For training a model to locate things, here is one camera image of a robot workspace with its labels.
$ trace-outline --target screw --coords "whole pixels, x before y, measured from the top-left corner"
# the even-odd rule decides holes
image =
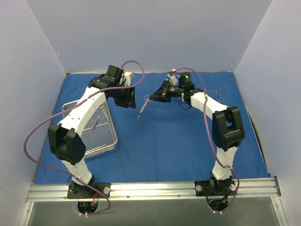
[[[231,189],[231,191],[235,191],[236,186],[235,186],[234,184],[232,184],[232,185],[230,186],[230,189]]]
[[[202,186],[201,185],[197,185],[196,186],[196,191],[197,192],[201,192],[203,190]]]
[[[110,192],[110,188],[109,187],[105,187],[103,189],[103,193],[108,194]]]

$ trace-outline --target white wall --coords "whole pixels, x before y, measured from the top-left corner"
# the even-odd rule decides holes
[[[300,21],[301,1],[273,0],[235,71],[290,226],[301,222]]]
[[[65,72],[234,71],[271,0],[27,0]]]
[[[18,224],[36,165],[23,153],[30,130],[53,112],[64,72],[24,0],[0,1],[0,225]],[[47,128],[28,145],[39,158]]]

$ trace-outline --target wire mesh tray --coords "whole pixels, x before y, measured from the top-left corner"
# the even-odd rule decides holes
[[[64,104],[63,111],[70,109],[77,103],[78,100]],[[113,150],[116,147],[118,140],[107,102],[100,105],[94,112],[82,131],[81,139],[86,146],[84,158]]]

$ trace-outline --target black mounting bracket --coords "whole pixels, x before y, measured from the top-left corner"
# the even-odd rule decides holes
[[[84,157],[86,146],[74,129],[66,129],[61,127],[61,124],[51,124],[48,128],[48,137],[50,151],[58,159],[74,165]]]
[[[108,87],[121,87],[124,71],[122,68],[110,65],[106,74],[94,77],[88,87],[104,89]],[[114,98],[115,105],[120,107],[136,108],[135,87],[129,89],[114,89],[105,91],[105,96]]]
[[[95,188],[96,190],[103,193],[106,197],[110,197],[111,192],[111,184],[110,183],[96,183],[94,182],[94,177],[92,177],[90,186]],[[95,191],[91,190],[86,186],[79,185],[75,182],[72,182],[68,187],[67,199],[89,199],[94,198]]]
[[[238,147],[245,138],[245,130],[237,107],[228,107],[212,115],[212,138],[216,146],[227,151]]]

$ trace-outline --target forceps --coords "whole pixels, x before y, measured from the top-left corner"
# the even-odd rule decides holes
[[[148,102],[152,101],[152,100],[150,100],[150,96],[149,95],[145,95],[143,99],[145,100],[145,102],[144,102],[144,104],[143,104],[143,106],[142,106],[142,108],[141,108],[141,110],[140,110],[140,112],[138,114],[138,119],[139,119],[141,113],[144,111],[144,109],[145,109],[146,105],[148,104]]]
[[[210,91],[207,91],[208,93],[215,93],[218,97],[221,96],[221,93],[220,93],[221,89],[220,88],[216,88],[216,90],[210,90]]]

